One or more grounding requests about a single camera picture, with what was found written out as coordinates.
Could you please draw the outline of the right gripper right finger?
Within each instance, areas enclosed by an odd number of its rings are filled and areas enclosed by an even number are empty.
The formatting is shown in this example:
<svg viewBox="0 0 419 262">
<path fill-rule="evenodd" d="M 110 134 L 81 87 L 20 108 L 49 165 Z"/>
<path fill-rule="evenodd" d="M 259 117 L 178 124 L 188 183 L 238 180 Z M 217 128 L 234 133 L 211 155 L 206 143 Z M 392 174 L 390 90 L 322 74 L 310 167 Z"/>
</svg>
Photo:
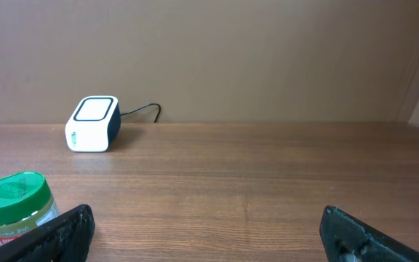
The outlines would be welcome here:
<svg viewBox="0 0 419 262">
<path fill-rule="evenodd" d="M 319 233 L 329 262 L 419 262 L 419 252 L 343 210 L 325 207 Z"/>
</svg>

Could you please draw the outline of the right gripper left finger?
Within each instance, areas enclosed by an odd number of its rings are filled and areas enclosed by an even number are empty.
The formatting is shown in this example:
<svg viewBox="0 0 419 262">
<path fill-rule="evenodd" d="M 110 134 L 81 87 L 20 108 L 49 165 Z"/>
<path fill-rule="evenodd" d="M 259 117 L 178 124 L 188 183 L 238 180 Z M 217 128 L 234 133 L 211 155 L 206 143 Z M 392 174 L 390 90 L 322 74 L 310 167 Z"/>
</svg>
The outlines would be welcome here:
<svg viewBox="0 0 419 262">
<path fill-rule="evenodd" d="M 82 204 L 0 246 L 0 262 L 85 262 L 94 233 L 92 209 Z"/>
</svg>

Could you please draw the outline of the green lid jar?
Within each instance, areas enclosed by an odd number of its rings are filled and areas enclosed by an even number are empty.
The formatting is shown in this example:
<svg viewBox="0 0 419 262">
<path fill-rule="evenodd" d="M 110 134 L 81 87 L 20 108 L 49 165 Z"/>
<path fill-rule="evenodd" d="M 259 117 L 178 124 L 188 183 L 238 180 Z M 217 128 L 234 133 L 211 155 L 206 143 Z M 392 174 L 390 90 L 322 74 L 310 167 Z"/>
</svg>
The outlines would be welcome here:
<svg viewBox="0 0 419 262">
<path fill-rule="evenodd" d="M 47 179 L 25 171 L 0 179 L 0 246 L 58 217 Z"/>
</svg>

